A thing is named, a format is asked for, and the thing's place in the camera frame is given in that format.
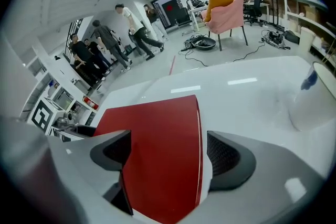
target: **equipment on floor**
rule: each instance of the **equipment on floor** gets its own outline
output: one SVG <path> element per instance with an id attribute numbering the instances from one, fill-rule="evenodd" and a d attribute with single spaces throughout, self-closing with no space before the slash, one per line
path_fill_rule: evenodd
<path id="1" fill-rule="evenodd" d="M 186 50 L 193 48 L 199 50 L 211 50 L 216 46 L 216 41 L 201 34 L 195 34 L 184 42 L 184 46 Z"/>
<path id="2" fill-rule="evenodd" d="M 270 30 L 263 30 L 261 32 L 262 35 L 262 42 L 266 42 L 267 44 L 276 47 L 278 49 L 282 50 L 290 50 L 290 47 L 284 46 L 284 35 L 279 34 L 278 32 L 273 32 Z"/>
<path id="3" fill-rule="evenodd" d="M 283 34 L 283 37 L 290 41 L 293 42 L 295 44 L 299 44 L 300 43 L 300 38 L 298 36 L 296 36 L 292 31 L 286 31 Z"/>

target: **cable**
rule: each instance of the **cable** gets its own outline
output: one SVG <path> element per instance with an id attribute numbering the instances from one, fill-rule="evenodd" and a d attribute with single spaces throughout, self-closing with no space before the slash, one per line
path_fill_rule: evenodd
<path id="1" fill-rule="evenodd" d="M 178 54 L 179 54 L 179 55 L 184 55 L 184 57 L 185 57 L 186 60 L 196 60 L 197 62 L 200 62 L 200 63 L 201 63 L 202 65 L 204 65 L 205 67 L 208 67 L 207 65 L 205 65 L 205 64 L 204 64 L 202 61 L 200 61 L 200 60 L 197 60 L 197 59 L 195 59 L 195 58 L 187 58 L 188 55 L 190 55 L 190 54 L 192 54 L 192 53 L 194 52 L 193 49 L 188 49 L 188 51 L 187 51 L 186 54 L 181 53 L 182 51 L 185 51 L 185 50 L 180 50 Z"/>
<path id="2" fill-rule="evenodd" d="M 260 45 L 260 46 L 257 48 L 257 50 L 255 50 L 255 51 L 253 51 L 253 52 L 250 52 L 249 54 L 245 55 L 244 58 L 236 59 L 236 60 L 234 60 L 233 62 L 235 62 L 235 61 L 239 61 L 239 60 L 245 60 L 245 58 L 246 58 L 248 55 L 256 53 L 256 52 L 259 50 L 259 48 L 261 48 L 261 47 L 263 47 L 263 46 L 265 45 L 265 41 L 259 41 L 259 43 L 263 43 L 263 44 Z"/>
<path id="3" fill-rule="evenodd" d="M 267 39 L 267 35 L 269 35 L 270 32 L 273 32 L 273 31 L 271 31 L 271 30 L 263 30 L 263 31 L 261 31 L 262 38 L 261 38 L 261 41 L 259 41 L 259 43 L 262 43 L 262 45 L 260 45 L 260 46 L 257 48 L 257 50 L 255 50 L 255 51 L 253 51 L 253 52 L 250 52 L 249 54 L 245 55 L 244 58 L 236 59 L 236 60 L 234 60 L 233 62 L 235 62 L 235 61 L 239 61 L 239 60 L 245 60 L 245 58 L 246 58 L 248 55 L 256 53 L 261 47 L 263 47 L 263 46 L 266 44 L 267 41 L 269 41 L 269 40 Z"/>

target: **black pants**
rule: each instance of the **black pants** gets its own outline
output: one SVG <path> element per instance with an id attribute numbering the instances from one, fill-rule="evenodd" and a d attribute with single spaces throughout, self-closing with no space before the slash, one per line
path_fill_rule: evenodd
<path id="1" fill-rule="evenodd" d="M 104 74 L 107 71 L 107 67 L 104 64 L 104 62 L 99 58 L 99 56 L 97 55 L 92 55 L 92 57 L 89 59 L 89 62 L 91 63 L 95 63 L 100 71 L 102 72 L 102 74 Z"/>
<path id="2" fill-rule="evenodd" d="M 123 54 L 120 50 L 119 45 L 115 45 L 109 48 L 111 54 L 116 57 L 116 59 L 121 63 L 125 68 L 127 68 L 126 62 L 129 60 L 128 57 Z"/>
<path id="3" fill-rule="evenodd" d="M 152 51 L 145 45 L 145 43 L 144 43 L 143 41 L 145 41 L 147 44 L 152 45 L 152 46 L 154 46 L 154 47 L 161 48 L 161 46 L 162 46 L 162 43 L 160 43 L 160 42 L 158 42 L 158 41 L 156 41 L 156 40 L 154 40 L 154 39 L 150 39 L 150 38 L 148 38 L 148 37 L 146 36 L 146 34 L 145 34 L 145 28 L 144 28 L 144 27 L 141 28 L 141 29 L 139 29 L 133 36 L 134 36 L 134 39 L 135 39 L 136 43 L 139 45 L 139 47 L 140 47 L 141 49 L 144 50 L 144 52 L 147 53 L 148 56 L 149 56 L 149 55 L 152 55 L 153 53 L 152 53 Z"/>
<path id="4" fill-rule="evenodd" d="M 107 67 L 112 66 L 100 51 L 96 55 L 100 58 L 100 60 L 102 60 L 107 65 Z"/>
<path id="5" fill-rule="evenodd" d="M 101 63 L 99 63 L 99 65 L 97 64 L 97 59 L 96 57 L 91 57 L 89 60 L 86 61 L 85 65 L 81 65 L 80 68 L 89 76 L 92 77 L 92 75 L 94 75 L 95 77 L 97 77 L 98 79 L 102 79 L 104 77 L 104 73 L 106 72 L 107 68 L 104 65 L 104 63 L 100 60 Z M 95 67 L 95 65 L 93 64 L 95 63 L 97 66 L 103 65 L 103 69 L 98 69 Z"/>

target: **office chair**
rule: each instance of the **office chair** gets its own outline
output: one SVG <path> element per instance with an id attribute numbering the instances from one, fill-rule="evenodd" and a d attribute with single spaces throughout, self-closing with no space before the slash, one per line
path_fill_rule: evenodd
<path id="1" fill-rule="evenodd" d="M 248 16 L 246 22 L 249 22 L 251 26 L 253 23 L 258 23 L 260 26 L 263 26 L 261 22 L 258 22 L 258 18 L 262 16 L 260 2 L 261 0 L 254 0 L 253 7 L 244 6 L 243 13 Z"/>
<path id="2" fill-rule="evenodd" d="M 181 26 L 185 26 L 193 22 L 192 20 L 190 20 L 190 16 L 186 8 L 180 8 L 180 11 L 178 12 L 175 21 L 179 29 Z M 189 31 L 183 32 L 182 36 L 192 33 L 194 31 L 195 30 L 191 29 Z"/>

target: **desk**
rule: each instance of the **desk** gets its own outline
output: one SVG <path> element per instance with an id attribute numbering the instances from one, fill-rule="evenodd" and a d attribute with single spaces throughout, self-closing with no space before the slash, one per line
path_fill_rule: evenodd
<path id="1" fill-rule="evenodd" d="M 244 3 L 244 6 L 253 6 L 254 2 L 248 2 L 248 3 Z M 266 13 L 267 13 L 267 22 L 270 22 L 270 18 L 269 18 L 269 4 L 267 3 L 260 3 L 261 7 L 266 7 Z"/>
<path id="2" fill-rule="evenodd" d="M 201 200 L 207 197 L 207 184 L 212 178 L 212 172 L 208 170 L 211 171 L 211 164 L 206 155 L 208 130 L 233 133 L 279 145 L 290 150 L 323 178 L 327 178 L 335 150 L 336 121 L 309 132 L 298 132 L 291 125 L 288 116 L 288 100 L 294 98 L 309 69 L 310 65 L 299 57 L 277 57 L 200 68 L 143 82 L 111 92 L 101 104 L 91 126 L 97 126 L 105 110 L 109 108 L 195 94 L 200 108 L 203 136 Z M 243 81 L 245 78 L 255 80 L 247 83 Z M 263 176 L 260 179 L 262 182 L 257 173 L 256 170 L 252 178 L 239 189 L 210 194 L 204 205 L 196 208 L 181 224 L 195 223 L 201 214 L 201 219 L 210 219 L 212 223 L 216 223 L 212 219 L 218 220 L 224 216 L 239 224 L 260 223 L 296 204 L 284 190 L 283 184 L 290 178 L 277 179 L 285 173 L 270 173 L 272 178 Z M 277 190 L 281 187 L 282 191 L 275 191 L 274 184 L 277 185 Z M 226 206 L 219 209 L 224 203 L 218 202 L 218 199 L 227 202 Z M 243 203 L 241 208 L 247 208 L 244 214 L 237 209 L 237 202 Z M 210 210 L 211 207 L 202 209 L 209 205 L 217 206 L 214 207 L 216 210 Z"/>
<path id="3" fill-rule="evenodd" d="M 206 10 L 206 9 L 208 9 L 208 6 L 199 7 L 199 8 L 194 8 L 194 9 L 189 10 L 189 14 L 192 15 L 192 17 L 193 17 L 193 21 L 194 21 L 194 23 L 195 23 L 195 25 L 196 25 L 197 32 L 199 32 L 200 29 L 199 29 L 199 27 L 198 27 L 198 23 L 197 23 L 197 19 L 196 19 L 195 13 L 196 13 L 196 12 L 201 12 L 201 11 Z"/>

